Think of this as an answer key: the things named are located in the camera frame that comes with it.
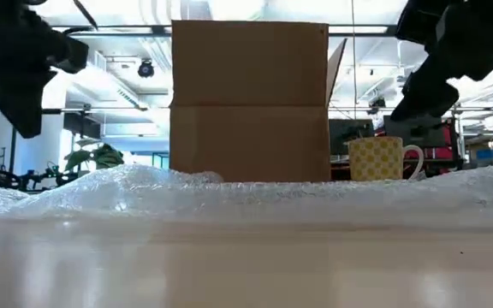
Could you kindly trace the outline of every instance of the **security camera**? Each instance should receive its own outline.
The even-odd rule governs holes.
[[[138,76],[142,78],[152,77],[154,74],[153,65],[151,65],[151,60],[143,60],[142,64],[138,68]]]

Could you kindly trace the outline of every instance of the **black equipment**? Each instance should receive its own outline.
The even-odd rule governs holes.
[[[41,133],[43,89],[56,75],[50,68],[78,73],[88,55],[88,45],[67,36],[78,29],[54,31],[27,7],[45,1],[0,0],[0,111],[24,138]]]
[[[58,166],[54,165],[52,167],[47,167],[45,172],[41,175],[36,175],[34,170],[28,170],[25,175],[19,176],[20,185],[19,190],[23,192],[31,192],[36,190],[37,184],[41,183],[44,179],[54,178],[56,180],[56,185],[61,187],[68,184],[71,181],[77,180],[79,175],[75,172],[62,173],[58,171]],[[32,182],[32,188],[29,188],[30,181]]]
[[[493,70],[493,0],[409,0],[395,36],[429,55],[408,77],[392,119],[440,117],[460,96],[448,79],[480,81]]]
[[[391,116],[383,117],[387,136],[401,137],[403,145],[417,145],[421,148],[445,147],[444,122],[440,117],[424,116],[405,121],[393,121]]]
[[[370,102],[368,102],[368,107],[370,110],[366,111],[366,114],[369,116],[373,116],[377,114],[380,108],[385,108],[385,98],[377,97]]]
[[[374,137],[372,120],[329,120],[330,155],[347,155],[347,142]]]

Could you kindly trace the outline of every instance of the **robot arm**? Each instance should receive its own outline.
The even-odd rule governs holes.
[[[480,81],[493,70],[493,0],[409,0],[395,36],[429,55],[409,76],[392,120],[442,116],[460,96],[448,79]]]
[[[52,30],[27,7],[45,1],[0,0],[0,111],[24,138],[41,132],[43,89],[56,75],[50,68],[78,73],[88,55],[88,45]]]

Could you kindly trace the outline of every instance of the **mug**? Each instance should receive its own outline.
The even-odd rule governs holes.
[[[370,137],[350,141],[349,168],[353,181],[402,180],[403,158],[407,151],[419,155],[418,165],[409,180],[418,176],[424,153],[416,145],[402,147],[399,137]]]

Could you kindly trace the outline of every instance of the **potted plant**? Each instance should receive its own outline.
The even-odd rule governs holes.
[[[96,169],[113,168],[120,164],[124,164],[123,154],[116,150],[111,145],[105,144],[97,139],[82,139],[77,142],[81,147],[78,151],[69,153],[64,159],[66,163],[65,171],[69,171],[82,163],[93,161],[96,163]],[[84,150],[86,145],[96,145],[98,147],[92,151]]]

